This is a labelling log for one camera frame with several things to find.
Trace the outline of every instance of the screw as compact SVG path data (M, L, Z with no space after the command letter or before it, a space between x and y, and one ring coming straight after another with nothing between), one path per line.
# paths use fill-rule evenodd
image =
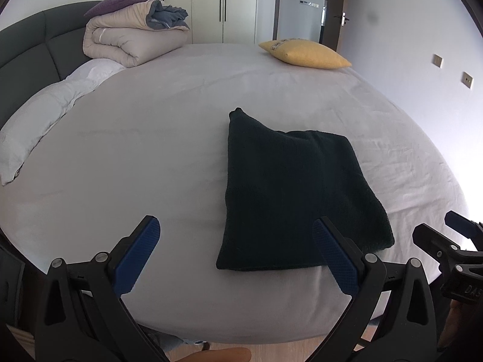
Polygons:
M421 266L421 262L418 259L411 259L410 261L413 267L419 268Z
M104 262L106 261L108 258L108 255L106 252L101 252L101 253L98 253L96 254L96 261L97 262Z
M54 261L52 261L52 267L54 268L59 268L61 264L62 264L62 259L55 259Z
M377 256L373 253L368 253L366 254L366 261L374 263L377 261Z

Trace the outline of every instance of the dark green pillowcase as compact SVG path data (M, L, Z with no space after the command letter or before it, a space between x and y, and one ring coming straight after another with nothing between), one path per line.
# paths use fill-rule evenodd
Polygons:
M312 224L327 216L363 253L389 248L387 214L344 136L273 131L230 113L226 225L216 267L239 271L323 265Z

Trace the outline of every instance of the blanket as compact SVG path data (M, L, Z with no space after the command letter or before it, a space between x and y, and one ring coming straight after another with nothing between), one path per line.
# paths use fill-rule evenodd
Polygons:
M386 211L344 136L273 131L230 113L226 224L216 267L241 271L325 263L312 225L327 216L363 253L394 244Z
M148 0L93 17L85 27L83 50L90 58L109 58L127 68L144 64L184 45L189 28L182 8Z

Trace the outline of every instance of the brown door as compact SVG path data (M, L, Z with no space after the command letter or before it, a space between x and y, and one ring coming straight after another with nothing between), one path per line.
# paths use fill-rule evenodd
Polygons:
M335 51L340 47L344 27L349 23L344 3L345 0L327 0L322 44Z

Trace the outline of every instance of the beige comforter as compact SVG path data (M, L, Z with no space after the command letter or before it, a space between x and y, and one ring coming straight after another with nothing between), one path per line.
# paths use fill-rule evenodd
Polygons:
M109 58L131 68L184 45L188 27L154 30L147 25L146 16L154 1L93 17L85 27L84 54L91 58Z

